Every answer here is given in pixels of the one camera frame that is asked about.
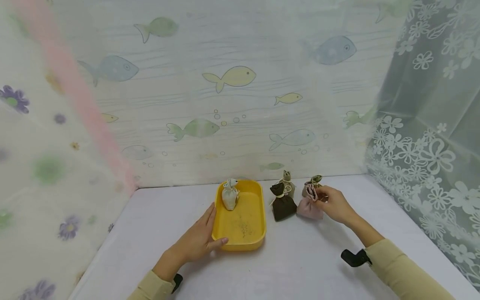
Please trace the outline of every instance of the beige sleeve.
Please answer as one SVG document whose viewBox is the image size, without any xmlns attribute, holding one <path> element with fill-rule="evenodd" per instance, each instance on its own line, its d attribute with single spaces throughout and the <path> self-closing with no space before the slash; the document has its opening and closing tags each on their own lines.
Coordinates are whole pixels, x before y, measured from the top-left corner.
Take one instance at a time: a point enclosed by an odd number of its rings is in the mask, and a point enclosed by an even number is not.
<svg viewBox="0 0 480 300">
<path fill-rule="evenodd" d="M 175 287 L 174 282 L 164 281 L 149 271 L 128 300 L 165 300 Z"/>
<path fill-rule="evenodd" d="M 365 251 L 370 268 L 401 300 L 455 300 L 391 241 L 381 240 Z"/>
</svg>

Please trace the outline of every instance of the hand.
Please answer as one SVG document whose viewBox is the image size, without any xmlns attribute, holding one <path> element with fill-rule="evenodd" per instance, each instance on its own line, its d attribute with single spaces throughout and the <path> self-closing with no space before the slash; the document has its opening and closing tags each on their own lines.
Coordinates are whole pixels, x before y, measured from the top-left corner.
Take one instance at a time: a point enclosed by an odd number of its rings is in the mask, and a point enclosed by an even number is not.
<svg viewBox="0 0 480 300">
<path fill-rule="evenodd" d="M 152 271 L 165 281 L 172 281 L 178 270 L 228 242 L 228 238 L 212 239 L 216 208 L 212 203 L 204 215 L 158 260 Z"/>
<path fill-rule="evenodd" d="M 328 196 L 328 198 L 324 198 L 327 199 L 327 202 L 315 201 L 314 204 L 333 220 L 348 226 L 351 221 L 358 217 L 341 191 L 326 185 L 315 190 L 319 199 Z"/>
</svg>

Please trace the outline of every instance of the fish print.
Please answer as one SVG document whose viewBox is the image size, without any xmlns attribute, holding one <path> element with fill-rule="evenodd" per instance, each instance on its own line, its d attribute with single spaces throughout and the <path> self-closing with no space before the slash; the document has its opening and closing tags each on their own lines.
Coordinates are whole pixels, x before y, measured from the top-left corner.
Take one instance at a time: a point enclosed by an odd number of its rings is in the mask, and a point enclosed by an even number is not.
<svg viewBox="0 0 480 300">
<path fill-rule="evenodd" d="M 115 122 L 116 120 L 118 120 L 119 118 L 115 117 L 115 116 L 112 116 L 112 115 L 109 115 L 109 114 L 102 114 L 102 119 L 103 119 L 103 121 L 105 121 L 107 123 L 112 123 L 112 122 Z"/>
<path fill-rule="evenodd" d="M 347 115 L 343 118 L 343 121 L 347 122 L 346 125 L 346 129 L 350 128 L 352 125 L 355 125 L 357 123 L 361 123 L 361 124 L 369 124 L 373 118 L 376 116 L 376 113 L 377 113 L 377 106 L 374 105 L 372 106 L 371 109 L 369 109 L 369 111 L 367 111 L 362 117 L 359 116 L 359 113 L 357 113 L 356 111 L 349 111 L 347 112 Z"/>
<path fill-rule="evenodd" d="M 122 154 L 126 158 L 142 160 L 153 156 L 153 153 L 145 146 L 133 145 L 122 150 Z"/>
<path fill-rule="evenodd" d="M 290 93 L 286 94 L 281 97 L 275 97 L 276 102 L 274 105 L 277 105 L 279 102 L 285 103 L 285 104 L 290 104 L 290 103 L 295 103 L 297 101 L 300 101 L 303 97 L 300 94 L 297 93 Z"/>
<path fill-rule="evenodd" d="M 334 36 L 311 53 L 311 57 L 322 65 L 336 65 L 357 52 L 353 42 L 345 36 Z"/>
<path fill-rule="evenodd" d="M 260 172 L 263 170 L 278 170 L 283 168 L 285 165 L 281 163 L 269 163 L 268 165 L 260 166 Z"/>
<path fill-rule="evenodd" d="M 194 136 L 194 137 L 207 137 L 215 132 L 217 132 L 220 127 L 205 119 L 194 119 L 185 126 L 182 130 L 177 124 L 169 123 L 167 124 L 168 133 L 175 135 L 174 142 L 178 142 L 183 138 L 184 135 Z"/>
<path fill-rule="evenodd" d="M 222 78 L 211 73 L 203 73 L 202 76 L 206 80 L 215 83 L 216 92 L 220 93 L 223 90 L 224 85 L 235 87 L 249 85 L 255 79 L 257 74 L 255 74 L 250 68 L 236 66 L 226 71 Z"/>
<path fill-rule="evenodd" d="M 111 81 L 126 81 L 134 77 L 139 71 L 137 66 L 116 55 L 104 57 L 97 68 L 81 60 L 78 60 L 78 63 L 93 76 L 94 86 L 98 84 L 99 78 Z"/>
<path fill-rule="evenodd" d="M 144 44 L 151 34 L 159 37 L 172 36 L 176 34 L 179 28 L 177 23 L 167 17 L 156 18 L 149 25 L 135 24 L 133 26 L 142 34 Z"/>
<path fill-rule="evenodd" d="M 305 145 L 313 141 L 315 138 L 315 134 L 308 129 L 295 130 L 294 132 L 287 134 L 284 138 L 278 134 L 271 134 L 270 140 L 272 140 L 274 144 L 270 147 L 269 151 L 276 149 L 281 144 L 289 146 Z"/>
<path fill-rule="evenodd" d="M 412 0 L 396 0 L 394 3 L 379 3 L 379 12 L 375 23 L 380 22 L 387 15 L 391 15 L 394 18 L 405 17 L 408 14 L 411 3 Z"/>
</svg>

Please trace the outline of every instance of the yellow tray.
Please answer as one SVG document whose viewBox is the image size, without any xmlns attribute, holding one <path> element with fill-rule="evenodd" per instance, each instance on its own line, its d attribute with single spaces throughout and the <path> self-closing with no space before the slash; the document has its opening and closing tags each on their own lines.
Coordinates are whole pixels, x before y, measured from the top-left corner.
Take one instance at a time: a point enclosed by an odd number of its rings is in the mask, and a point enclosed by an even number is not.
<svg viewBox="0 0 480 300">
<path fill-rule="evenodd" d="M 228 238 L 225 251 L 252 251 L 262 245 L 267 231 L 262 187 L 253 180 L 239 180 L 237 205 L 228 211 L 223 205 L 223 183 L 216 191 L 216 217 L 212 238 Z"/>
</svg>

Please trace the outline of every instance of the left hand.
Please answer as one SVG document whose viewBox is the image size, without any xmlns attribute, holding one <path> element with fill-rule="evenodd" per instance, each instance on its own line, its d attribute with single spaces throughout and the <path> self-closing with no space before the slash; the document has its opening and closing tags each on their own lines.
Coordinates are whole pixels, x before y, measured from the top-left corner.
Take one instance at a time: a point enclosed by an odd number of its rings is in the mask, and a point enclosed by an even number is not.
<svg viewBox="0 0 480 300">
<path fill-rule="evenodd" d="M 172 281 L 186 263 L 196 261 L 228 242 L 228 238 L 212 239 L 216 208 L 212 203 L 204 215 L 158 260 L 153 272 L 165 281 Z"/>
</svg>

